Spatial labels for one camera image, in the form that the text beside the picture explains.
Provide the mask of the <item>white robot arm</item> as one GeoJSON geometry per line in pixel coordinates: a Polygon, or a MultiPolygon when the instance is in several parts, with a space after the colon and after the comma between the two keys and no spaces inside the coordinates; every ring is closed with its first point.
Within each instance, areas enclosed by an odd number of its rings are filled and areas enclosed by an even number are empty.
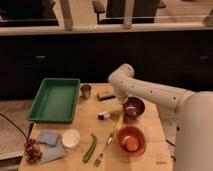
{"type": "Polygon", "coordinates": [[[129,64],[112,72],[108,82],[120,101],[136,95],[178,115],[173,171],[213,171],[213,91],[194,92],[137,80],[129,64]]]}

